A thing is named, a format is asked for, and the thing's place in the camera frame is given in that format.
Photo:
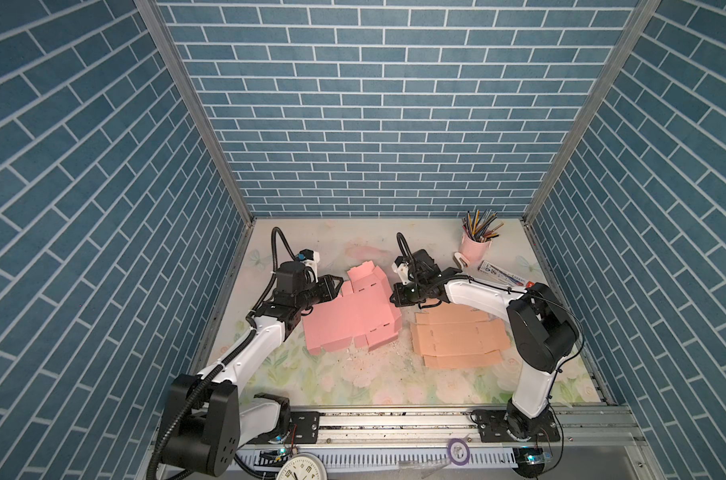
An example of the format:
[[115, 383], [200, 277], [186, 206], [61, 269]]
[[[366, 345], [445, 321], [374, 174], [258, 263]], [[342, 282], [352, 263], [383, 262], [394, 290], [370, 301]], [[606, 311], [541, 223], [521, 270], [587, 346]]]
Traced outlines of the white toothpaste tube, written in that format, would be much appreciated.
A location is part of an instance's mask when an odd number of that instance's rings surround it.
[[494, 276], [495, 278], [507, 283], [511, 286], [520, 286], [524, 288], [530, 288], [534, 283], [526, 278], [523, 278], [517, 274], [513, 274], [501, 267], [495, 266], [487, 260], [482, 260], [478, 265], [480, 272]]

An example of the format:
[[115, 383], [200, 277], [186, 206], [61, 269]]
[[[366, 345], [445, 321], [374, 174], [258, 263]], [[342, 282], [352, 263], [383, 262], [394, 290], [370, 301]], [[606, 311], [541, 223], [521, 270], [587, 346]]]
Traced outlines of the coloured pencils bundle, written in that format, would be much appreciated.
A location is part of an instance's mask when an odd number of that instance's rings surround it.
[[474, 210], [464, 214], [462, 225], [470, 240], [486, 243], [499, 236], [505, 223], [498, 220], [497, 213], [492, 210]]

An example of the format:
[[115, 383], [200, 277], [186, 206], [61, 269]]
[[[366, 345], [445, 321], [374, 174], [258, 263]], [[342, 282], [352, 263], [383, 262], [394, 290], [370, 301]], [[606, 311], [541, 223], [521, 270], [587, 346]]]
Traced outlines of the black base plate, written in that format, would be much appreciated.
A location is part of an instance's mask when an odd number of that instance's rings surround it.
[[316, 444], [321, 415], [318, 411], [296, 411], [283, 418], [270, 432], [263, 433], [249, 441], [254, 445], [296, 445]]
[[553, 412], [546, 408], [531, 419], [513, 405], [508, 409], [475, 409], [469, 413], [483, 443], [550, 442], [561, 440], [561, 431]]

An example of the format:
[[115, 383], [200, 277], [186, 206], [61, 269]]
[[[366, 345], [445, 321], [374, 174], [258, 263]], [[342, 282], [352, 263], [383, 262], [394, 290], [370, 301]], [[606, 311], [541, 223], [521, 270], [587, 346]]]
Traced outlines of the orange flat paper box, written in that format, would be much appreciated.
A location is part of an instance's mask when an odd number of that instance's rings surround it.
[[505, 322], [464, 305], [442, 304], [415, 314], [410, 325], [414, 351], [435, 370], [489, 367], [511, 346]]

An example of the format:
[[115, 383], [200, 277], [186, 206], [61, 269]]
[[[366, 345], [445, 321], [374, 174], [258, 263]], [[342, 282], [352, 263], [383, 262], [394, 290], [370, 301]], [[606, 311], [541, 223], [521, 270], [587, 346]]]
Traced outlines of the pink pencil cup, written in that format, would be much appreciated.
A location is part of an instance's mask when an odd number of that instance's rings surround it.
[[467, 233], [464, 233], [459, 253], [466, 259], [468, 264], [478, 263], [484, 258], [492, 242], [492, 239], [476, 241]]

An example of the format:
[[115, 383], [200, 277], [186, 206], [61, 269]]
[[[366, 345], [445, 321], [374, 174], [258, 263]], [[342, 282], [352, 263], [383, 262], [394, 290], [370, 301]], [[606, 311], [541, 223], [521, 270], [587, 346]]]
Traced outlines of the white round clock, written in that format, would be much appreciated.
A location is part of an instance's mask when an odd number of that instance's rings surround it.
[[290, 458], [277, 473], [276, 480], [327, 480], [325, 465], [315, 455], [300, 453]]

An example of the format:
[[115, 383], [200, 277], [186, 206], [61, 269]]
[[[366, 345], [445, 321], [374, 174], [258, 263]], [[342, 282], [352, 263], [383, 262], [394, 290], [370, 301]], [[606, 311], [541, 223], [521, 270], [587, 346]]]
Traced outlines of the purple tape roll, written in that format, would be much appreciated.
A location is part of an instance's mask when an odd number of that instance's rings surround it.
[[452, 438], [447, 445], [447, 456], [452, 465], [467, 465], [471, 457], [468, 442], [464, 439]]

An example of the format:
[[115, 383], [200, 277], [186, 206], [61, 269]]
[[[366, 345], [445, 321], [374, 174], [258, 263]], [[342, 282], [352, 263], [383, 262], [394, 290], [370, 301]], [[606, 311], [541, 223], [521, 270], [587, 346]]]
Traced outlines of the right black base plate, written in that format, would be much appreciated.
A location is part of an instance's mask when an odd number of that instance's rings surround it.
[[469, 413], [483, 443], [550, 442], [561, 440], [561, 431], [553, 412], [546, 408], [531, 419], [513, 405], [508, 409], [475, 409]]

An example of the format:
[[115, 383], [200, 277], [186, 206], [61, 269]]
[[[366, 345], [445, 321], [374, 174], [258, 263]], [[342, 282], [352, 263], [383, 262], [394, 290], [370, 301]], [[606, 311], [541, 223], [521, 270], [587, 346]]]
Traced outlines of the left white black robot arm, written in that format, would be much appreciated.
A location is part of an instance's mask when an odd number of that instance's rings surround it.
[[290, 402], [266, 394], [241, 409], [241, 390], [304, 313], [336, 299], [342, 284], [342, 278], [317, 276], [306, 266], [288, 275], [274, 273], [246, 316], [247, 334], [199, 373], [182, 374], [172, 382], [146, 478], [157, 478], [161, 465], [179, 468], [179, 479], [195, 473], [219, 477], [232, 464], [256, 478], [275, 478], [273, 472], [249, 467], [239, 451], [260, 436], [285, 436]]

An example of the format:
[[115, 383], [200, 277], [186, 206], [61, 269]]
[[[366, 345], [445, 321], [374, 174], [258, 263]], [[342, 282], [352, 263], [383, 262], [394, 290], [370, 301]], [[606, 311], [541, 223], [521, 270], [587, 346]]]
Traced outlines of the pink paper box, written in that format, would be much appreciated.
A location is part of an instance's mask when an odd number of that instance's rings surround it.
[[336, 299], [316, 305], [302, 321], [312, 355], [350, 345], [374, 350], [398, 338], [402, 312], [390, 301], [392, 288], [381, 267], [366, 261], [348, 277]]

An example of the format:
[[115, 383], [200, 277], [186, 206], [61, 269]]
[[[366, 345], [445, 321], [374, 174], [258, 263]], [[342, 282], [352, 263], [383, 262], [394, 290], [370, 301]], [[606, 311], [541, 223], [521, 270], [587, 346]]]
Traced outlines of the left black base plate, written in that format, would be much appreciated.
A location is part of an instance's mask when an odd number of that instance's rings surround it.
[[296, 411], [283, 418], [270, 432], [263, 433], [249, 441], [254, 445], [296, 445], [316, 444], [321, 415], [318, 411]]

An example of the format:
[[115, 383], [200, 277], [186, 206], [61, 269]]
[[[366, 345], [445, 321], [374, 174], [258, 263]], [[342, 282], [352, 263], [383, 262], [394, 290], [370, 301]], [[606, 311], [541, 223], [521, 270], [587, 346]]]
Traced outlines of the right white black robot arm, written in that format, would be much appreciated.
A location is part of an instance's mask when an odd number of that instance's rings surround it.
[[523, 366], [507, 404], [507, 432], [517, 441], [527, 441], [548, 426], [551, 420], [547, 411], [557, 374], [582, 337], [577, 322], [551, 289], [535, 283], [518, 291], [448, 268], [426, 285], [398, 282], [390, 297], [397, 307], [422, 305], [430, 299], [465, 305], [508, 321]]

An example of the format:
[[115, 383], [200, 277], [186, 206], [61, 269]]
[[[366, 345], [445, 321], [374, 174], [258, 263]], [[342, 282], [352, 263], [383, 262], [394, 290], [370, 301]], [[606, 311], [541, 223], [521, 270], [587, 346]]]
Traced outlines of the aluminium mounting rail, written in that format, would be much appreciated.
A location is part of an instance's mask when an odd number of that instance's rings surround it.
[[475, 409], [504, 408], [325, 408], [321, 415], [318, 441], [327, 447], [389, 446], [427, 448], [461, 438], [474, 444], [491, 444], [524, 448], [535, 445], [576, 445], [589, 447], [637, 446], [646, 444], [646, 437], [626, 407], [582, 406], [550, 409], [560, 427], [561, 440], [550, 442], [483, 443], [469, 413]]

